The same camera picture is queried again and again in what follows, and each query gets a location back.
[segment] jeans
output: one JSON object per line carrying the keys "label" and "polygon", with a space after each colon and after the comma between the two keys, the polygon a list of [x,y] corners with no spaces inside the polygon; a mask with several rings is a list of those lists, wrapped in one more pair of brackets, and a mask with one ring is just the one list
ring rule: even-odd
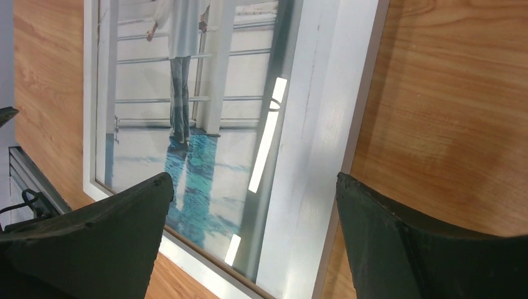
{"label": "jeans", "polygon": [[171,59],[171,136],[183,143],[189,141],[189,66],[191,57]]}

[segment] white frame border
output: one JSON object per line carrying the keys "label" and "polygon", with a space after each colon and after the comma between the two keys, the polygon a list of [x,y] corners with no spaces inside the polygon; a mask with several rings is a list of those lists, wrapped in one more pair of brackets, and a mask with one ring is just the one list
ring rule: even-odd
{"label": "white frame border", "polygon": [[[84,0],[84,3],[83,190],[99,201],[111,192],[95,181],[98,0]],[[272,206],[279,207],[278,200],[285,196],[297,195],[298,217],[288,227],[295,232],[295,237],[287,240],[289,253],[285,255],[282,251],[289,267],[276,276],[282,279],[278,283],[284,286],[284,291],[270,292],[276,297],[321,296],[338,220],[334,204],[335,177],[339,170],[348,172],[352,165],[388,6],[388,0],[304,0],[284,127],[298,126],[301,120],[305,128],[314,130],[301,138],[291,135],[291,139],[284,138],[283,132],[281,139],[277,160],[280,167],[275,173],[270,210]],[[310,69],[308,77],[303,75],[307,69]],[[306,105],[306,98],[307,108],[315,110],[301,110],[305,114],[299,117],[295,103],[304,101]],[[326,188],[317,187],[321,182]],[[270,220],[273,217],[268,217],[266,223],[268,234]],[[281,219],[275,220],[278,221],[275,225],[281,223]],[[164,234],[159,251],[219,298],[260,298],[171,235]],[[269,256],[277,257],[273,252]],[[257,282],[265,273],[266,266],[259,269]]]}

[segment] wood grain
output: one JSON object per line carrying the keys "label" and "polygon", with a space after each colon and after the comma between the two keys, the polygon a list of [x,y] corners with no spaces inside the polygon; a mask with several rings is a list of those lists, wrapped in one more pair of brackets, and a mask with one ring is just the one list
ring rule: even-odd
{"label": "wood grain", "polygon": [[[528,1],[391,0],[351,174],[444,221],[528,233]],[[323,298],[355,298],[341,229]]]}
{"label": "wood grain", "polygon": [[[16,140],[78,209],[82,191],[83,0],[15,0]],[[158,255],[146,298],[216,298]]]}

